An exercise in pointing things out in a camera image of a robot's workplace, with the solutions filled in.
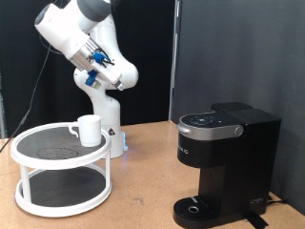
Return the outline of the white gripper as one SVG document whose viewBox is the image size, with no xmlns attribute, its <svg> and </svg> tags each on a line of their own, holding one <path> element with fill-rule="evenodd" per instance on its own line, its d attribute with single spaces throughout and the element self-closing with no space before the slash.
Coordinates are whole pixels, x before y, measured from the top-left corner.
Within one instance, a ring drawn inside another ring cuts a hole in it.
<svg viewBox="0 0 305 229">
<path fill-rule="evenodd" d="M 111 83 L 121 92 L 125 90 L 125 85 L 120 82 L 121 72 L 105 54 L 95 54 L 91 66 L 101 79 Z"/>
</svg>

